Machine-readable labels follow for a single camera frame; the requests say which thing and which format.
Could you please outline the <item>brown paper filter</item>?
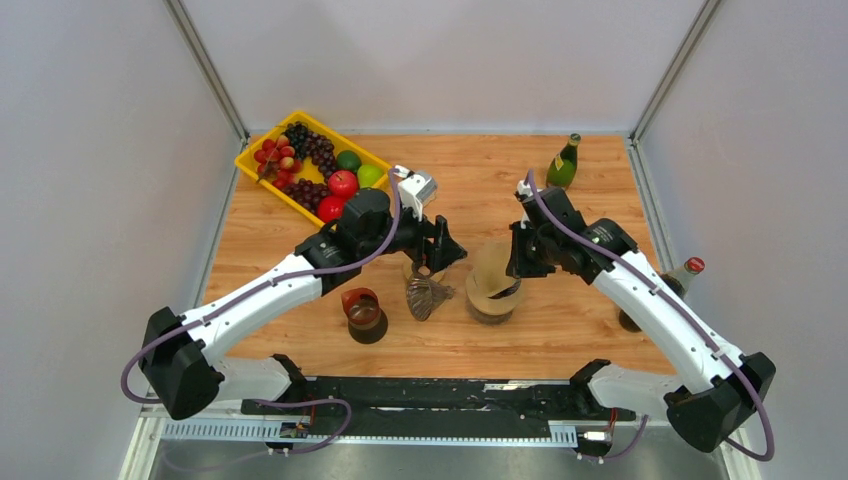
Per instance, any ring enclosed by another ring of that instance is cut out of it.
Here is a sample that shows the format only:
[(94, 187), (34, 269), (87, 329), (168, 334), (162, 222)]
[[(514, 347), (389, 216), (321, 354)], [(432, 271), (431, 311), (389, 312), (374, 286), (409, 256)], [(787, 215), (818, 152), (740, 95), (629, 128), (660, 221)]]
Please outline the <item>brown paper filter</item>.
[(509, 287), (516, 278), (506, 274), (510, 258), (510, 244), (505, 241), (489, 240), (483, 244), (473, 258), (472, 271), (466, 287), (473, 297), (489, 299), (492, 295)]

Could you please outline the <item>blue ribbed dripper cone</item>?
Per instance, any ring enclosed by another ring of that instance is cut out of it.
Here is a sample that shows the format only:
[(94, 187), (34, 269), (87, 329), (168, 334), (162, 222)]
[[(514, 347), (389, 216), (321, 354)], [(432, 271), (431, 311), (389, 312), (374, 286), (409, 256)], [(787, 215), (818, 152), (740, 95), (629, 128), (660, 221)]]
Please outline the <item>blue ribbed dripper cone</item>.
[(488, 298), (492, 300), (502, 299), (510, 297), (518, 292), (521, 287), (521, 279), (515, 279), (514, 282), (507, 288), (504, 288), (492, 295), (489, 295)]

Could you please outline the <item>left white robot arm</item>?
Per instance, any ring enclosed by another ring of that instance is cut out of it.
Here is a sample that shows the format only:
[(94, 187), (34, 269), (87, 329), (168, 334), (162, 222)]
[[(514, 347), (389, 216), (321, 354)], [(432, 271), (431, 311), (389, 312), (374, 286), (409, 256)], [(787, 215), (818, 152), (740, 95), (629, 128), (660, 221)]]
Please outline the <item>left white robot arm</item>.
[(270, 403), (297, 412), (306, 388), (281, 356), (230, 358), (242, 339), (271, 320), (319, 299), (359, 275), (383, 254), (402, 252), (430, 271), (467, 257), (447, 220), (428, 220), (403, 206), (398, 195), (366, 188), (349, 199), (339, 219), (312, 234), (262, 276), (207, 305), (182, 314), (164, 307), (148, 320), (142, 349), (133, 358), (154, 397), (174, 420), (225, 400)]

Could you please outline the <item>clear glass ribbed dripper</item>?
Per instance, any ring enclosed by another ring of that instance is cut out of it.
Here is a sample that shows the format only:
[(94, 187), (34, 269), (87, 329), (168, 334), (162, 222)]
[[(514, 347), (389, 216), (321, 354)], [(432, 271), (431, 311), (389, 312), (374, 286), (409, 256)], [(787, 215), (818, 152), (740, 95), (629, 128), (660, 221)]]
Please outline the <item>clear glass ribbed dripper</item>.
[(455, 295), (455, 289), (429, 277), (412, 275), (407, 281), (406, 303), (412, 317), (426, 321), (432, 313)]

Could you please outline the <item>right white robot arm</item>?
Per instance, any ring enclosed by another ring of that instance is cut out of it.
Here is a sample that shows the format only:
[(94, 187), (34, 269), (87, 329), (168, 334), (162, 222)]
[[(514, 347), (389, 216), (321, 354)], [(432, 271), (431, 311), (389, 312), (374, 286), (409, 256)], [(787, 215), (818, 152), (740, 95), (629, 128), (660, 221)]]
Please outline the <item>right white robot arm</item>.
[(589, 362), (571, 378), (571, 403), (584, 417), (623, 409), (668, 421), (706, 453), (726, 443), (758, 461), (774, 457), (774, 432), (763, 400), (776, 373), (762, 352), (745, 354), (710, 328), (653, 269), (616, 222), (585, 222), (566, 192), (516, 187), (524, 215), (510, 226), (506, 272), (544, 278), (557, 269), (580, 277), (626, 313), (673, 366), (672, 375)]

